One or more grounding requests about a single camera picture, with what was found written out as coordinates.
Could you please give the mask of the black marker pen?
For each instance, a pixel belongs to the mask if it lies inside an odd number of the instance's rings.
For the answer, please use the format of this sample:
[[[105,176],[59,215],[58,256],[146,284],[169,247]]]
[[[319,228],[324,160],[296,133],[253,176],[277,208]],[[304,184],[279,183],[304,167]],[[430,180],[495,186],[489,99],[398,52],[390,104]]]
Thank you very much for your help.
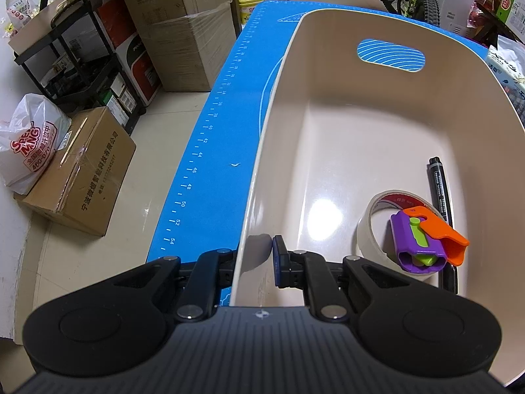
[[[439,157],[429,159],[427,165],[427,174],[431,187],[431,198],[433,206],[439,211],[444,221],[453,226],[452,211],[450,207],[450,195],[446,184],[443,164]],[[440,271],[439,287],[451,292],[458,293],[457,269],[450,263]]]

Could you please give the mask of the white packing tape roll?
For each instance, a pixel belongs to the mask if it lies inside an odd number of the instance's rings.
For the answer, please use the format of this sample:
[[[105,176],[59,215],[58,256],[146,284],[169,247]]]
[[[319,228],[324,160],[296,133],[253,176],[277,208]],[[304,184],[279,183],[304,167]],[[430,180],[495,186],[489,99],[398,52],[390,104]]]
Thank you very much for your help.
[[[387,253],[381,249],[379,243],[375,239],[375,234],[372,229],[371,218],[372,214],[382,208],[393,208],[402,210],[409,207],[422,206],[430,209],[439,219],[443,221],[443,217],[438,210],[424,198],[419,197],[406,190],[389,189],[374,195],[369,201],[367,208],[360,218],[356,228],[357,247],[362,256],[369,261],[383,265],[389,270],[399,272],[405,276],[412,276],[418,281],[425,281],[429,277],[437,274],[439,270],[430,270],[426,273],[410,273],[404,271],[397,260],[392,260]]]

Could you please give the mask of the purple orange toy knife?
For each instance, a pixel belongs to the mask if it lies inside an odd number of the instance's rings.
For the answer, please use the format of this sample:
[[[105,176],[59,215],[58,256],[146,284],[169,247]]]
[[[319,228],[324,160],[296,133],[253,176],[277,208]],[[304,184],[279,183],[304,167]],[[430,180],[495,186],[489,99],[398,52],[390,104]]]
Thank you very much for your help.
[[[402,209],[390,217],[394,252],[403,271],[426,275],[465,260],[467,238],[428,207]]]

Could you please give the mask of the beige plastic storage bin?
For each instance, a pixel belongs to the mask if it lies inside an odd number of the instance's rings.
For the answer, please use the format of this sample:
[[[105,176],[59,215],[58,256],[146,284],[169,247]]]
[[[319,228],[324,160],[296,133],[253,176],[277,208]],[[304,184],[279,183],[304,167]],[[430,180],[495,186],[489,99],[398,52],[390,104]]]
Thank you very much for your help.
[[[273,88],[255,159],[231,302],[298,306],[275,286],[269,237],[329,261],[361,254],[356,228],[389,189],[431,200],[439,157],[454,227],[470,245],[458,292],[503,331],[491,372],[524,372],[524,129],[471,42],[362,11],[304,15]],[[393,260],[389,208],[372,214]]]

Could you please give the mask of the brown cardboard box on floor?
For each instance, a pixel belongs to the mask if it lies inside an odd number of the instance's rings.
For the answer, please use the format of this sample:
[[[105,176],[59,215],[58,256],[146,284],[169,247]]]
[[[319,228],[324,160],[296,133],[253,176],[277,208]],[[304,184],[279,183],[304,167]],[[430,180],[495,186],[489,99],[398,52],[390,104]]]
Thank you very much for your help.
[[[79,112],[29,194],[14,198],[53,222],[103,237],[135,149],[108,108]]]

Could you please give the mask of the blue silicone baking mat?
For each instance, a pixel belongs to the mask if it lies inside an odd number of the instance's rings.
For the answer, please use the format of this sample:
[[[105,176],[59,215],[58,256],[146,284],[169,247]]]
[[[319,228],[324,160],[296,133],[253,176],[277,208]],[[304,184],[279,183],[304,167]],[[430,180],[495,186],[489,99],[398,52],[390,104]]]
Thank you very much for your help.
[[[295,29],[312,11],[360,8],[316,3],[265,3],[233,46],[190,136],[150,246],[150,259],[177,255],[194,261],[208,250],[240,248],[262,124]],[[474,51],[473,41],[424,24]]]

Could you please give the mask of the white red plastic bag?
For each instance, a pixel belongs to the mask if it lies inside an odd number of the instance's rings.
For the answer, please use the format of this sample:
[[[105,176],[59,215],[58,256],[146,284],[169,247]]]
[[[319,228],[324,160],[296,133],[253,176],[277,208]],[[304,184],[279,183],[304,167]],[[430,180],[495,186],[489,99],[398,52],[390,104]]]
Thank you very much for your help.
[[[26,94],[11,120],[1,124],[1,177],[25,196],[50,164],[71,119],[45,96]]]

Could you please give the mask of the black metal shelf rack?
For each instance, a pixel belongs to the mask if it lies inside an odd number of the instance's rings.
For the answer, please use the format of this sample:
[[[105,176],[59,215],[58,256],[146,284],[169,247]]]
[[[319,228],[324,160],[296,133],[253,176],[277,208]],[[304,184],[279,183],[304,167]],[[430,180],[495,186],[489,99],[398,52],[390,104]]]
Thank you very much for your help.
[[[146,109],[88,0],[66,0],[51,30],[13,53],[40,94],[65,114],[107,107],[127,133]]]

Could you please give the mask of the white tissue pack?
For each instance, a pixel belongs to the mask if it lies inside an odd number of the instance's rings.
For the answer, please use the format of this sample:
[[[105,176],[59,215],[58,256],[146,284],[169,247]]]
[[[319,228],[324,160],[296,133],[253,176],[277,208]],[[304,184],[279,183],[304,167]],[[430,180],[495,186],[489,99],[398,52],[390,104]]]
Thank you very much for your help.
[[[496,46],[490,45],[485,61],[504,88],[521,123],[525,124],[524,45],[498,36]]]

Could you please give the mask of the large stacked cardboard box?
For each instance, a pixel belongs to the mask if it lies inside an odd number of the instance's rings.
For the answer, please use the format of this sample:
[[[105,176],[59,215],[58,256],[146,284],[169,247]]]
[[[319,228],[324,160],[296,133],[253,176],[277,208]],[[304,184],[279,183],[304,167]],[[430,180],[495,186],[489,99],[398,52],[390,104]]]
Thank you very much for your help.
[[[209,92],[236,41],[230,0],[125,0],[164,89]]]

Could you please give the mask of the green white carton box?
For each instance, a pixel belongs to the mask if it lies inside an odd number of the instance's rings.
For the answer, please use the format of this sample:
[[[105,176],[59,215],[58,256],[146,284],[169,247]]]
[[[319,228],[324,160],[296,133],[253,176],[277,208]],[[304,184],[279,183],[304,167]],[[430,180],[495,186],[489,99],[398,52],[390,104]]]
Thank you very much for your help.
[[[501,0],[496,17],[511,30],[514,36],[525,40],[525,0]]]

